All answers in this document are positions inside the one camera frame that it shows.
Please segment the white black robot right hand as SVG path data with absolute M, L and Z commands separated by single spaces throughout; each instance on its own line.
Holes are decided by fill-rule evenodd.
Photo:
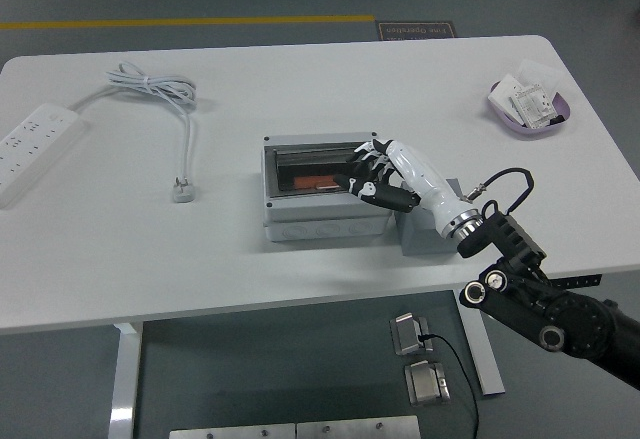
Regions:
M 480 213 L 462 200 L 429 163 L 396 140 L 372 139 L 354 150 L 353 159 L 368 163 L 365 177 L 336 174 L 333 181 L 361 201 L 392 211 L 432 213 L 441 237 L 458 242 L 482 224 Z

